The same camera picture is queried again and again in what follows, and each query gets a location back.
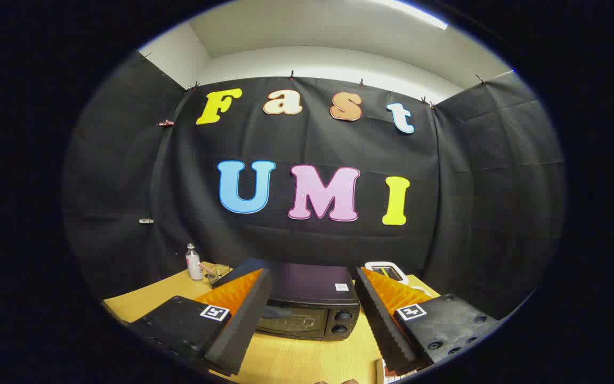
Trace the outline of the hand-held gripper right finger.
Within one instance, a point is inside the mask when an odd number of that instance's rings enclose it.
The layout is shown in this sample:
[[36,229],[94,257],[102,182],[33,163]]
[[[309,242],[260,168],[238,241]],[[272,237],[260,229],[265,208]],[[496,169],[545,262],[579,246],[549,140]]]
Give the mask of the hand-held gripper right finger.
[[455,294],[431,297],[365,267],[355,290],[388,370],[402,375],[453,357],[498,321]]

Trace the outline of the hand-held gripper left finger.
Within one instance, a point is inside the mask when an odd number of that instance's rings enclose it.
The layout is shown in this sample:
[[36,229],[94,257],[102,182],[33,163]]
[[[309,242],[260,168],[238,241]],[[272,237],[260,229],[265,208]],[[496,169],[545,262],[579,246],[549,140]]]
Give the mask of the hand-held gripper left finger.
[[128,328],[181,365],[235,375],[271,287],[270,270],[259,268],[193,300],[175,295]]

